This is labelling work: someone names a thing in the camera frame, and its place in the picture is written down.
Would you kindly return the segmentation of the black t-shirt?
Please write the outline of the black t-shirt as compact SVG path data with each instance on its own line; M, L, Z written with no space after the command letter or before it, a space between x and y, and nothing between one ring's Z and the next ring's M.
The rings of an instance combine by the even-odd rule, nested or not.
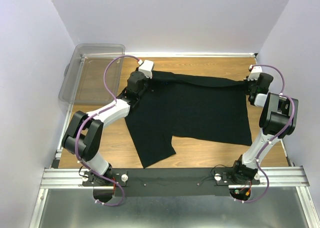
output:
M173 137L250 146L246 84L156 71L125 122L147 168L176 152Z

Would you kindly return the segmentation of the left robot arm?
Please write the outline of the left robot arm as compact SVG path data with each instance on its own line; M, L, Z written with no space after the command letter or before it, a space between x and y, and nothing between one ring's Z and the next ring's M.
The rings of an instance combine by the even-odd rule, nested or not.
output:
M152 78L152 70L138 68L130 74L127 86L110 104L88 113L79 110L71 118L61 146L90 169L93 179L101 186L113 180L112 166L99 152L103 130L138 107Z

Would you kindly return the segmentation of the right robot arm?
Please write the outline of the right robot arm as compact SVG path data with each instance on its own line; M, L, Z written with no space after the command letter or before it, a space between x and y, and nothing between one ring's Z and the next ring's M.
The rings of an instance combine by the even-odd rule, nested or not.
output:
M262 160L271 148L285 136L291 135L297 123L299 100L269 92L274 77L264 72L251 74L244 80L248 85L249 102L262 107L259 134L250 148L239 157L230 171L230 179L236 184L252 181Z

